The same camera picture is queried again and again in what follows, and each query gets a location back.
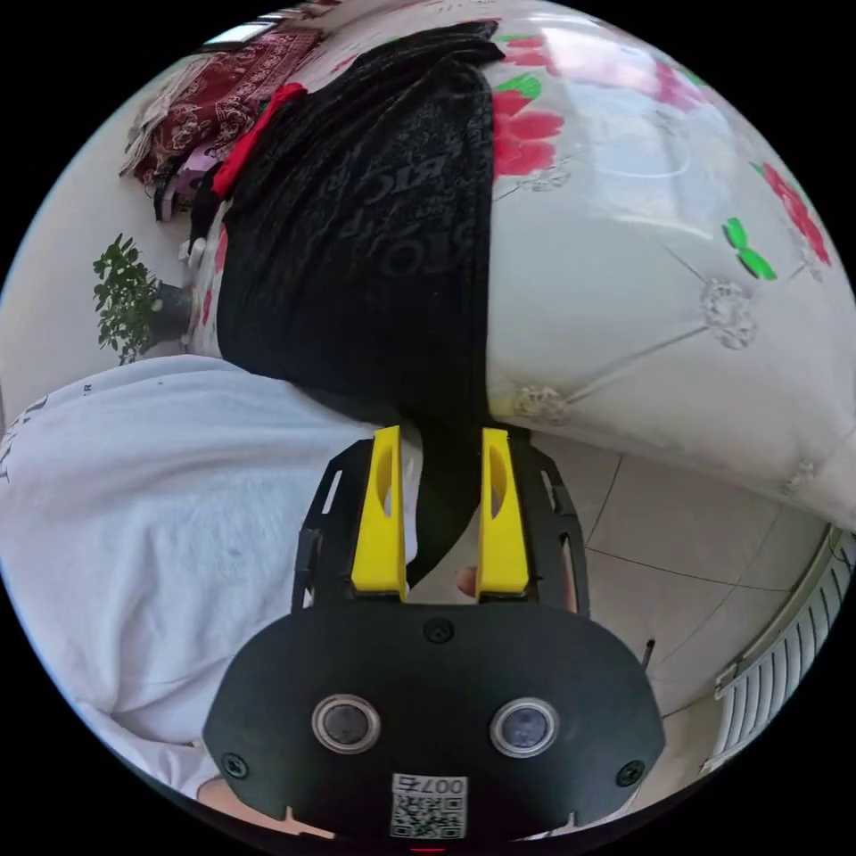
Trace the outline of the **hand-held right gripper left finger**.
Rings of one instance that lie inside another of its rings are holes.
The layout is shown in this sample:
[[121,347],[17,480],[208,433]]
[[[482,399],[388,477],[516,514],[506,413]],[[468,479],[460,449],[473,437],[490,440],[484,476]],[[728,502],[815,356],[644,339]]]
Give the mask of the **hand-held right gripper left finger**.
[[358,595],[407,594],[398,426],[374,433],[350,582]]

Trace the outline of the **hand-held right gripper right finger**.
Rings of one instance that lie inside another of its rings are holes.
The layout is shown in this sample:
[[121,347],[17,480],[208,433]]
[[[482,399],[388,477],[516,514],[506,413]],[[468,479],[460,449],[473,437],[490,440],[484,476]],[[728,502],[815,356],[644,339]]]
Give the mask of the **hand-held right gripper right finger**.
[[529,566],[508,433],[482,431],[477,595],[523,595]]

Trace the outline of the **person's right hand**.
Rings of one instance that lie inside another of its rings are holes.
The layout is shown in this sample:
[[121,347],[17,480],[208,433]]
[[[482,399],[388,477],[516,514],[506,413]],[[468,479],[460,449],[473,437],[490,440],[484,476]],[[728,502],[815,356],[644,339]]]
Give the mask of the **person's right hand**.
[[286,810],[284,819],[275,820],[255,811],[240,802],[223,779],[212,779],[201,786],[197,793],[197,801],[210,809],[247,822],[252,825],[272,829],[287,835],[310,835],[314,837],[332,840],[334,833],[312,827],[299,822],[292,815],[290,809]]

